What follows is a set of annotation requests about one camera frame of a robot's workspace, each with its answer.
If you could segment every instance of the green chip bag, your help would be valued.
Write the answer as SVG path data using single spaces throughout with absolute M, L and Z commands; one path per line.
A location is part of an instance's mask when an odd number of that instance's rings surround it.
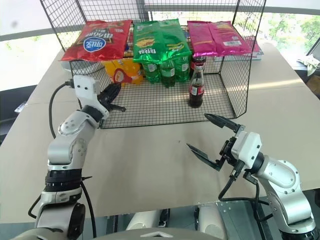
M 134 62 L 161 64 L 191 54 L 178 19 L 146 21 L 133 27 Z

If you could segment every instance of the pink chip bag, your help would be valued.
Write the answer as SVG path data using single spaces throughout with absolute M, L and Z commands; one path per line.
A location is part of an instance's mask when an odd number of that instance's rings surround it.
M 209 24 L 211 24 L 211 22 L 188 21 L 187 24 L 194 51 L 193 57 L 217 56 L 216 44 L 209 29 Z
M 251 53 L 250 47 L 231 25 L 230 21 L 209 23 L 209 29 L 219 56 Z

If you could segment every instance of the glass bottle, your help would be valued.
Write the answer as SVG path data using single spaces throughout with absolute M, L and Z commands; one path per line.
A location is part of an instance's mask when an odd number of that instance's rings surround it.
M 190 63 L 190 78 L 194 75 L 195 71 L 195 66 L 203 66 L 203 69 L 205 69 L 205 63 L 207 61 L 206 56 L 196 56 L 191 58 L 191 63 Z
M 196 65 L 190 80 L 189 105 L 192 108 L 199 108 L 203 103 L 205 92 L 204 66 Z

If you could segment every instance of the green soda bottle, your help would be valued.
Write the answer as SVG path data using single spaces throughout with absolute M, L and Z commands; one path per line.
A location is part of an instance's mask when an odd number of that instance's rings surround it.
M 190 56 L 182 56 L 174 61 L 175 79 L 177 82 L 185 83 L 190 79 Z
M 160 65 L 161 82 L 166 87 L 173 87 L 176 84 L 175 65 L 172 60 L 164 61 Z
M 161 80 L 161 74 L 159 67 L 154 63 L 144 63 L 142 64 L 145 78 L 151 83 L 159 83 Z

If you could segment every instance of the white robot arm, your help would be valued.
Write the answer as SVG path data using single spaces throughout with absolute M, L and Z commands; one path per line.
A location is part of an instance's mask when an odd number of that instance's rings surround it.
M 100 95 L 100 82 L 89 76 L 73 77 L 75 94 L 83 108 L 73 112 L 58 127 L 56 138 L 48 147 L 48 172 L 39 200 L 35 228 L 16 239 L 77 239 L 83 231 L 85 206 L 77 202 L 82 194 L 82 168 L 89 141 L 101 119 L 112 109 L 111 104 L 121 85 L 109 85 Z
M 260 152 L 262 142 L 258 133 L 245 132 L 245 126 L 221 116 L 205 116 L 215 125 L 221 128 L 226 126 L 235 132 L 235 136 L 222 147 L 221 159 L 215 162 L 210 161 L 204 152 L 188 144 L 200 160 L 214 169 L 219 171 L 225 161 L 234 167 L 219 200 L 228 201 L 223 195 L 240 173 L 244 172 L 246 180 L 258 185 L 256 177 L 264 187 L 272 215 L 284 240 L 318 239 L 319 232 L 310 204 L 300 188 L 300 176 L 295 166 L 288 161 L 263 155 Z

